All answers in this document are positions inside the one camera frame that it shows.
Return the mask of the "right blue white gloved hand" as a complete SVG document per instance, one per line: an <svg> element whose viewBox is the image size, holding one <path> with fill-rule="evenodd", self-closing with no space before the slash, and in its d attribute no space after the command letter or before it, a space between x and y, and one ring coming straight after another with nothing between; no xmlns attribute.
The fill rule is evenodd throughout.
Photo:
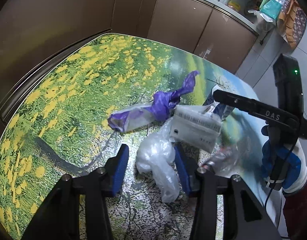
<svg viewBox="0 0 307 240"><path fill-rule="evenodd" d="M284 194L299 192L307 182L305 154L299 140L269 125L264 126L261 133L268 137L262 147L261 166L267 186L283 189Z"/></svg>

